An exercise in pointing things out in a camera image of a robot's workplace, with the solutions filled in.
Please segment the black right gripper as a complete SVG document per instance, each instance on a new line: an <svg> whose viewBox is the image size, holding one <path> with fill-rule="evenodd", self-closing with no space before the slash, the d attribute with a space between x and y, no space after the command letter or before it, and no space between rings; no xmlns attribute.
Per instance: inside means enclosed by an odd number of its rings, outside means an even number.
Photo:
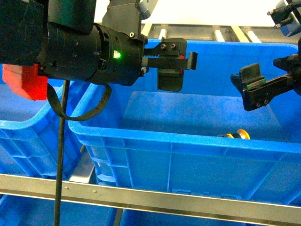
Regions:
<svg viewBox="0 0 301 226"><path fill-rule="evenodd" d="M258 63L245 66L230 80L239 91L246 111L253 111L266 106L271 100L283 93L294 90L301 95L301 39L298 40L298 53L277 58L273 65L288 74L267 80L261 74Z"/></svg>

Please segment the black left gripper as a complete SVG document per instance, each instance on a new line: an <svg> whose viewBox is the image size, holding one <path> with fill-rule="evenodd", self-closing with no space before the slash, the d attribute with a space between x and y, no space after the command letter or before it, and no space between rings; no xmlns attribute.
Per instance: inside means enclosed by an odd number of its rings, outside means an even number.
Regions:
<svg viewBox="0 0 301 226"><path fill-rule="evenodd" d="M144 41L98 24L86 35L48 23L46 74L51 79L131 86L144 66L157 69L158 90L181 91L184 71L196 70L198 54L185 57L183 38L155 44L144 48Z"/></svg>

